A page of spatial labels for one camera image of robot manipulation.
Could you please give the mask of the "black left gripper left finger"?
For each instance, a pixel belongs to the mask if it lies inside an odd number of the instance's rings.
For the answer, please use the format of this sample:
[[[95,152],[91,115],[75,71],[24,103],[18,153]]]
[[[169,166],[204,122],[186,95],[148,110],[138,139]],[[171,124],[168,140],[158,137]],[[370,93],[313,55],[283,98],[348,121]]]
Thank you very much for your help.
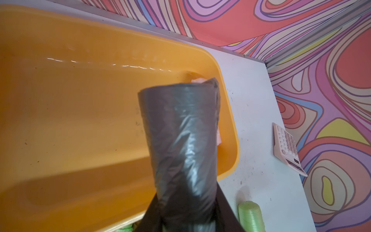
[[[162,219],[155,194],[144,217],[134,230],[135,232],[162,232]]]

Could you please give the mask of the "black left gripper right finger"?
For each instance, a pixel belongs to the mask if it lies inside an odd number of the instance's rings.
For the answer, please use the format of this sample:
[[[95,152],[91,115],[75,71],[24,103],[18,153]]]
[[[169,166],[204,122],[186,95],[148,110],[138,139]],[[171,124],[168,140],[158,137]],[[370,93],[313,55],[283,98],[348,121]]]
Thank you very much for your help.
[[[216,232],[245,232],[219,184],[215,198],[215,226]]]

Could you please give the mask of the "yellow plastic storage box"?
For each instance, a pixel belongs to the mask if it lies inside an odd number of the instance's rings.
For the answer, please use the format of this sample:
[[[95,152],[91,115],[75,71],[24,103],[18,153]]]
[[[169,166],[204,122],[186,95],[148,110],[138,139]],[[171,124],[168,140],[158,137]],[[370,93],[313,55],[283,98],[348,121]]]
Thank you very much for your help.
[[[185,43],[13,4],[1,5],[1,231],[95,232],[132,223],[154,180],[142,89],[219,82],[217,175],[240,145],[222,72]]]

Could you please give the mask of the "dark grey trash bag roll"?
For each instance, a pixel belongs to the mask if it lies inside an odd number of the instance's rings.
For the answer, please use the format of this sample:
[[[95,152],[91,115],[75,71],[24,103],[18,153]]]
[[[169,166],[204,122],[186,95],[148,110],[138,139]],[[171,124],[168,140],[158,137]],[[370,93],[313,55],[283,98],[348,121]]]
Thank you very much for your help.
[[[218,81],[151,87],[138,98],[162,232],[214,232]]]

